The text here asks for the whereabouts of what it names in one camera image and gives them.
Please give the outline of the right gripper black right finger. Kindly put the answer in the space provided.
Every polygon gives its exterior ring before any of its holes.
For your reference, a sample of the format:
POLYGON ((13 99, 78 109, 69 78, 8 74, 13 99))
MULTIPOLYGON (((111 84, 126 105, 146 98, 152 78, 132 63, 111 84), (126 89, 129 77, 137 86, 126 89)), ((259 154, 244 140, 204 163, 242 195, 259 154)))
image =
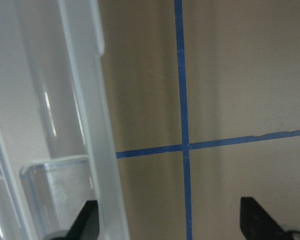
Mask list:
POLYGON ((253 197, 240 199, 240 230, 246 240, 284 240, 285 232, 253 197))

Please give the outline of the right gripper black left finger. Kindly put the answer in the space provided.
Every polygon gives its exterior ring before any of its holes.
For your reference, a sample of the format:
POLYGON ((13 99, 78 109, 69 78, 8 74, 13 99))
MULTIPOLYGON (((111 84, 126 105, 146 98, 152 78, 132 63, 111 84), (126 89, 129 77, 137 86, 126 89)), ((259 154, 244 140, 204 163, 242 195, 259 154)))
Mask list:
POLYGON ((67 232, 66 240, 97 240, 100 234, 97 200, 88 200, 67 232))

